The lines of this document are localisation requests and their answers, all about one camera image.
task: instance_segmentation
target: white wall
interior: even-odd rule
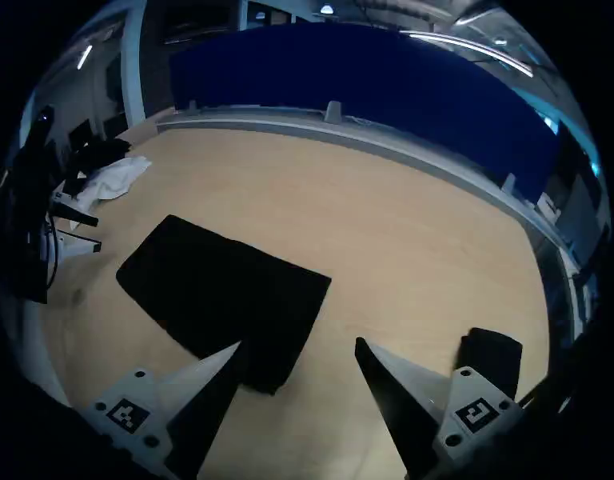
[[[46,105],[54,107],[50,139],[59,151],[70,144],[69,132],[85,120],[104,138],[103,122],[116,114],[116,103],[107,97],[106,68],[119,52],[120,42],[108,40],[92,49],[80,70],[74,65],[73,71],[37,87],[35,114]]]
[[[145,120],[139,58],[142,19],[146,5],[147,0],[115,0],[101,8],[80,30],[82,32],[97,22],[126,12],[122,37],[121,76],[123,103],[125,103],[127,125],[130,127]]]

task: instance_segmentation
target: white cloth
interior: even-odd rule
[[[88,214],[98,200],[112,200],[126,194],[151,164],[145,157],[126,157],[96,171],[75,198],[78,209]],[[70,222],[71,230],[77,226],[78,222]]]

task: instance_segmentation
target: black cable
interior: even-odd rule
[[[58,270],[58,236],[56,235],[56,225],[54,225],[54,218],[50,215],[50,224],[52,227],[52,235],[54,236],[54,271],[52,271],[52,276],[50,277],[50,281],[47,283],[47,289],[49,290],[54,283],[54,279],[56,278],[56,271]],[[47,260],[50,259],[50,243],[47,242]]]

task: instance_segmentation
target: blue partition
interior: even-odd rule
[[[334,23],[228,34],[170,60],[178,109],[261,105],[325,110],[393,126],[462,154],[536,202],[557,141],[527,103],[464,58],[395,32]]]

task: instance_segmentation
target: black towel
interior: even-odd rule
[[[514,399],[520,377],[522,344],[491,330],[472,328],[462,338],[456,368],[470,366]]]
[[[199,358],[248,346],[245,384],[273,394],[307,342],[331,279],[169,215],[116,273]]]

